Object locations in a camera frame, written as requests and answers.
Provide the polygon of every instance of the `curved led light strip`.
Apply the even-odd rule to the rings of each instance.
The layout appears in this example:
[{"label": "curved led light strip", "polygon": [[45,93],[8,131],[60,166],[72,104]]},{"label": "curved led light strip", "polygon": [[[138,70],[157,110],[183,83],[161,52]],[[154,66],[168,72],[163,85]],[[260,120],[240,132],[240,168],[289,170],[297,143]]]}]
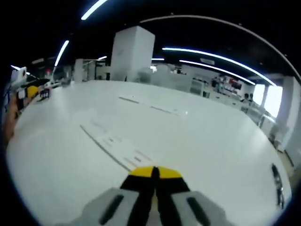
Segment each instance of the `curved led light strip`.
[{"label": "curved led light strip", "polygon": [[261,41],[263,41],[264,43],[266,43],[268,46],[270,46],[272,49],[274,49],[292,68],[292,70],[296,73],[297,77],[299,77],[299,79],[301,80],[301,76],[299,75],[299,73],[297,72],[297,70],[294,68],[294,66],[292,65],[292,63],[275,47],[273,46],[271,43],[269,43],[267,40],[265,40],[263,37],[259,36],[258,34],[240,26],[234,23],[231,23],[229,21],[225,21],[225,20],[221,20],[221,19],[217,19],[214,17],[209,17],[209,16],[197,16],[197,15],[172,15],[172,16],[161,16],[161,17],[155,17],[155,18],[151,18],[151,19],[147,19],[147,20],[142,20],[140,21],[140,23],[145,23],[145,22],[149,22],[149,21],[154,21],[154,20],[162,20],[162,19],[170,19],[170,18],[198,18],[198,19],[205,19],[205,20],[212,20],[212,21],[217,21],[223,24],[228,24],[231,26],[234,26],[238,29],[241,29],[245,32],[248,32],[249,34],[255,36],[256,38],[260,39]]},{"label": "curved led light strip", "polygon": [[244,77],[241,77],[241,76],[238,75],[238,74],[234,74],[234,73],[232,73],[232,72],[228,72],[228,71],[226,71],[226,70],[224,70],[224,69],[221,69],[221,68],[218,68],[218,67],[213,67],[213,66],[209,66],[209,65],[205,65],[205,64],[201,64],[201,63],[197,63],[197,62],[192,62],[192,61],[187,61],[187,60],[180,60],[180,62],[188,63],[188,64],[193,64],[193,65],[200,65],[200,66],[203,66],[203,67],[210,67],[210,68],[212,68],[212,69],[215,69],[215,70],[218,70],[218,71],[221,71],[221,72],[225,72],[225,73],[231,74],[231,75],[233,75],[233,76],[235,76],[235,77],[238,77],[238,78],[241,79],[241,80],[244,80],[244,81],[246,81],[246,82],[249,82],[249,83],[252,84],[252,85],[255,85],[254,82],[252,82],[252,81],[250,81],[250,80],[248,80],[248,79],[246,79],[246,78],[244,78]]},{"label": "curved led light strip", "polygon": [[57,59],[56,59],[56,61],[55,61],[55,67],[58,65],[58,62],[60,61],[61,56],[62,56],[62,54],[63,54],[65,48],[67,47],[68,43],[69,43],[69,41],[67,40],[67,41],[65,41],[65,43],[63,44],[63,46],[62,46],[62,48],[61,48],[61,50],[60,50],[60,52],[59,52],[59,54],[58,54],[58,56],[57,56]]},{"label": "curved led light strip", "polygon": [[105,3],[107,0],[99,0],[97,3],[95,3],[82,17],[81,20],[87,20],[87,18],[94,13],[95,10],[97,10],[103,3]]},{"label": "curved led light strip", "polygon": [[105,58],[107,58],[107,56],[102,56],[102,57],[98,58],[98,60],[103,60]]},{"label": "curved led light strip", "polygon": [[219,56],[219,55],[216,55],[216,54],[212,54],[212,53],[206,53],[206,52],[203,52],[203,51],[198,51],[198,50],[192,50],[192,49],[184,49],[184,48],[162,48],[163,50],[172,50],[172,51],[184,51],[184,52],[190,52],[190,53],[199,53],[199,54],[204,54],[204,55],[207,55],[207,56],[211,56],[211,57],[216,57],[216,58],[220,58],[220,59],[223,59],[223,60],[226,60],[226,61],[229,61],[231,63],[234,63],[236,65],[239,65],[257,75],[259,75],[260,77],[262,77],[265,81],[269,82],[271,85],[273,86],[276,86],[275,83],[273,83],[270,79],[268,79],[267,77],[265,77],[263,74],[260,74],[259,72],[255,71],[254,69],[246,66],[246,65],[243,65],[235,60],[231,60],[229,58],[226,58],[226,57],[223,57],[223,56]]}]

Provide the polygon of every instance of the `floor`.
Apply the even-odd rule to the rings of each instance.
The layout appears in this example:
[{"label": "floor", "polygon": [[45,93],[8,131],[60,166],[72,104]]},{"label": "floor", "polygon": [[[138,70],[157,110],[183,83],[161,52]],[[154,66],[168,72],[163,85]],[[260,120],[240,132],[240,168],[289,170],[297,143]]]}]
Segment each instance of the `floor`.
[{"label": "floor", "polygon": [[294,189],[298,185],[298,182],[300,182],[301,180],[301,168],[299,170],[294,170],[294,167],[291,164],[291,161],[289,160],[286,153],[277,151],[277,154],[280,157],[281,162],[288,174],[292,191],[294,191]]}]

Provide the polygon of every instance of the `white tabletop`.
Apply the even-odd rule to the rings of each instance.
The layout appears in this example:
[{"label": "white tabletop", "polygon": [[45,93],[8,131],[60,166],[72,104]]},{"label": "white tabletop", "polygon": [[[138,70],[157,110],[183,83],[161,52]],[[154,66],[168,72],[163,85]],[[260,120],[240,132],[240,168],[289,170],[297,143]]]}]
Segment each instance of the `white tabletop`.
[{"label": "white tabletop", "polygon": [[178,170],[191,190],[224,208],[238,226],[263,226],[280,213],[272,163],[287,202],[291,196],[280,158],[243,112],[176,90],[89,81],[56,88],[49,100],[30,104],[8,147],[13,181],[44,225],[77,218],[89,201],[127,176],[80,128],[90,119],[143,150],[156,165]]}]

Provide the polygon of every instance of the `window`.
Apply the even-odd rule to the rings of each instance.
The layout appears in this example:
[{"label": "window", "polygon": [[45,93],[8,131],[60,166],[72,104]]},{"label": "window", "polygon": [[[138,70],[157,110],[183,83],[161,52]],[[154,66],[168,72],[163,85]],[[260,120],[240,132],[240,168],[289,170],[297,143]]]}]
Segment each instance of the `window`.
[{"label": "window", "polygon": [[260,84],[255,86],[254,94],[253,94],[253,101],[258,105],[261,105],[261,103],[262,103],[264,88],[265,88],[265,86],[260,85]]},{"label": "window", "polygon": [[282,98],[281,86],[269,86],[264,108],[273,116],[277,117]]}]

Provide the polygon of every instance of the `yellow object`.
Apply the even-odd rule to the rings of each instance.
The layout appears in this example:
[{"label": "yellow object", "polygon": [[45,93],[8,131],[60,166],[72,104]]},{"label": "yellow object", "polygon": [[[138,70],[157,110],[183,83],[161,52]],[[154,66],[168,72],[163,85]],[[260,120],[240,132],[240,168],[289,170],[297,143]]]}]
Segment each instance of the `yellow object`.
[{"label": "yellow object", "polygon": [[139,168],[136,168],[135,170],[131,171],[129,173],[129,175],[150,178],[153,169],[154,169],[153,166],[139,167]]},{"label": "yellow object", "polygon": [[36,86],[30,86],[27,88],[27,97],[33,97],[39,92],[39,88]]},{"label": "yellow object", "polygon": [[160,178],[181,178],[181,174],[173,169],[168,169],[162,166],[158,167]]}]

